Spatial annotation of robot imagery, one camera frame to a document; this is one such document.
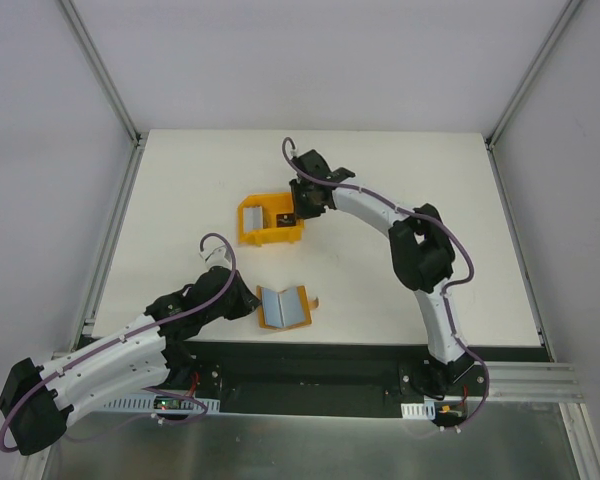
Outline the yellow plastic bin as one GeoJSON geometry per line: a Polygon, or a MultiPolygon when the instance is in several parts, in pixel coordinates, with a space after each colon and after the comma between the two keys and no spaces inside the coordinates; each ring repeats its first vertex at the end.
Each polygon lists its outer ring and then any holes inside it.
{"type": "Polygon", "coordinates": [[[254,194],[247,196],[237,208],[238,242],[240,245],[263,246],[274,243],[296,243],[302,239],[304,221],[297,219],[295,227],[277,228],[276,215],[294,213],[292,197],[289,192],[254,194]],[[250,233],[243,231],[242,210],[246,207],[261,206],[264,212],[264,228],[250,233]]]}

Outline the orange leather card holder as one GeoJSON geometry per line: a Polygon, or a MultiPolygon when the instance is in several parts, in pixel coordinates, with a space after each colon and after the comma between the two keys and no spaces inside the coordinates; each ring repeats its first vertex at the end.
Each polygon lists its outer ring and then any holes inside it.
{"type": "Polygon", "coordinates": [[[295,286],[283,291],[257,287],[259,327],[286,331],[312,324],[312,312],[319,307],[319,298],[310,298],[306,288],[295,286]]]}

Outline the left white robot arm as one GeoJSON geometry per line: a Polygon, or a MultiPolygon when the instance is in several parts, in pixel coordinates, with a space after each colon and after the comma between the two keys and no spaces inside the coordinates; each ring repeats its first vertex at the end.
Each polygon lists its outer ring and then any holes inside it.
{"type": "Polygon", "coordinates": [[[0,393],[0,451],[38,453],[111,400],[163,383],[184,387],[192,369],[184,342],[212,321],[246,317],[259,304],[239,272],[215,266],[158,297],[114,334],[44,364],[15,363],[0,393]]]}

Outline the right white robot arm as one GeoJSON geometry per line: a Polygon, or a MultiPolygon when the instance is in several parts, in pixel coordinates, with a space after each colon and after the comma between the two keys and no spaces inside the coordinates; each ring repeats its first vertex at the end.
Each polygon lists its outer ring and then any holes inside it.
{"type": "Polygon", "coordinates": [[[286,138],[282,151],[295,171],[290,182],[295,215],[313,219],[328,209],[349,214],[371,226],[389,242],[394,274],[412,291],[424,321],[429,354],[438,364],[430,369],[432,387],[453,394],[466,381],[456,361],[467,354],[454,318],[450,288],[473,279],[475,268],[466,249],[443,224],[430,204],[411,210],[354,181],[346,169],[329,168],[315,150],[297,155],[286,138]]]}

